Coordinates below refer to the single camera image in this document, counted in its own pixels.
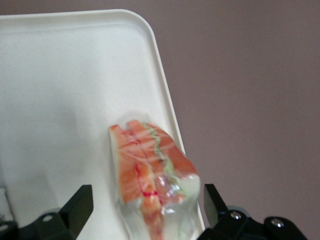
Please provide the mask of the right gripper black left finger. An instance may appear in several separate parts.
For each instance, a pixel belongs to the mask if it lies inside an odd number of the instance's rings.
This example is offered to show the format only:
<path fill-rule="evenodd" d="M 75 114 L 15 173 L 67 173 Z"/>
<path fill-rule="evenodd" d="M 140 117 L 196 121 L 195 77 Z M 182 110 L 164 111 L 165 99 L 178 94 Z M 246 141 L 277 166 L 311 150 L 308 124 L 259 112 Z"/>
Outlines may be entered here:
<path fill-rule="evenodd" d="M 19 230 L 21 240 L 75 240 L 93 212 L 91 185 L 82 185 L 59 210 L 45 213 Z"/>

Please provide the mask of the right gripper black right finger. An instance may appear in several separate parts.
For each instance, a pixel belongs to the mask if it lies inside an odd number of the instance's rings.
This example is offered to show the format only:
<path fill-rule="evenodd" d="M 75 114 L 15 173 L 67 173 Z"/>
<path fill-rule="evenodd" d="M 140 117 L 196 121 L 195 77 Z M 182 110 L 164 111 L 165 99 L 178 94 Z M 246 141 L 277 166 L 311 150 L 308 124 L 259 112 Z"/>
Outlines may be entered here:
<path fill-rule="evenodd" d="M 238 209 L 228 209 L 214 184 L 204 185 L 204 210 L 210 227 L 199 240 L 305 240 L 289 219 L 269 216 L 263 223 Z"/>

